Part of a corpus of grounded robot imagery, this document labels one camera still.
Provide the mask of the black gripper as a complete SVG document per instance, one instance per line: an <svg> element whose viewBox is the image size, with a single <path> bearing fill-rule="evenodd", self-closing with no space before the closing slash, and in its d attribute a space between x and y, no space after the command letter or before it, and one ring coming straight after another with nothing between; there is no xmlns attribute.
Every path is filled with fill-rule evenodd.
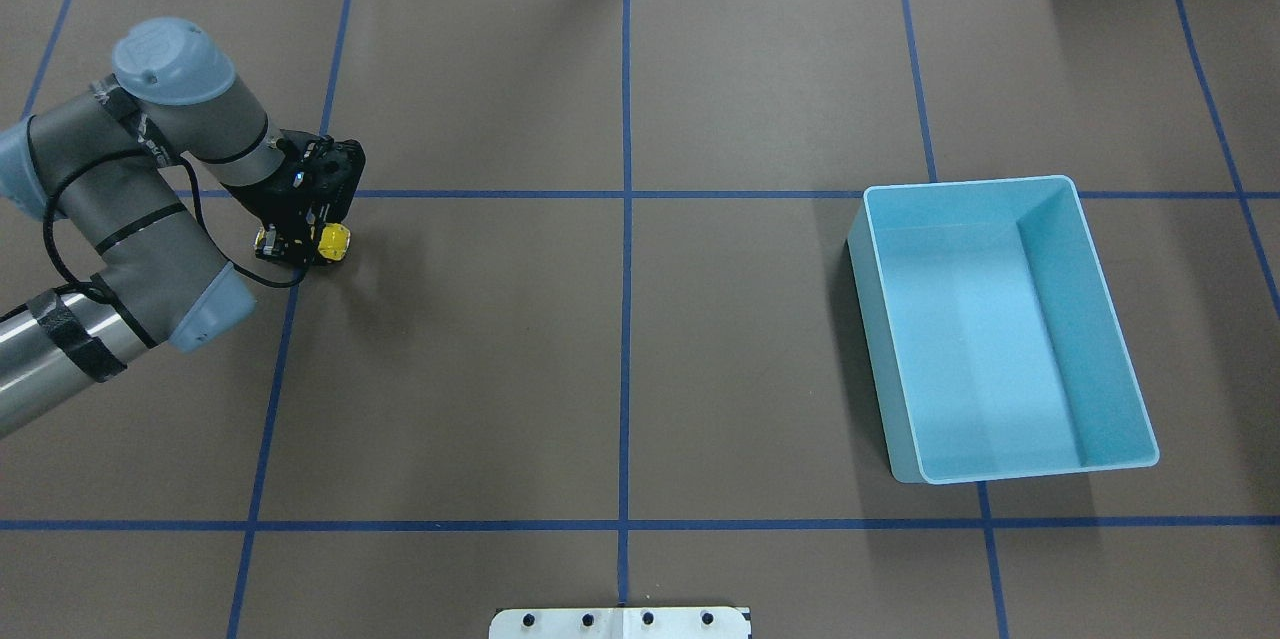
<svg viewBox="0 0 1280 639"><path fill-rule="evenodd" d="M366 152L357 141L307 132L284 132L273 147L282 151L282 165L253 184L255 256L292 268L329 266L316 263L317 231L346 225Z"/></svg>

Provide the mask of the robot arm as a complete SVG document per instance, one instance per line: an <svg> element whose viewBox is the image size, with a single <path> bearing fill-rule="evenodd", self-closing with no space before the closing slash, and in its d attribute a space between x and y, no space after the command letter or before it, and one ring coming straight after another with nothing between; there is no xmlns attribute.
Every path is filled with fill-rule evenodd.
<svg viewBox="0 0 1280 639"><path fill-rule="evenodd" d="M280 129L205 29L141 20L83 95L3 133L3 197L40 224L61 283L3 318L3 434L145 352L196 351L256 307L253 274L210 237L195 166L259 220L257 259L298 286L349 250L357 141ZM163 178L182 168L195 196Z"/></svg>

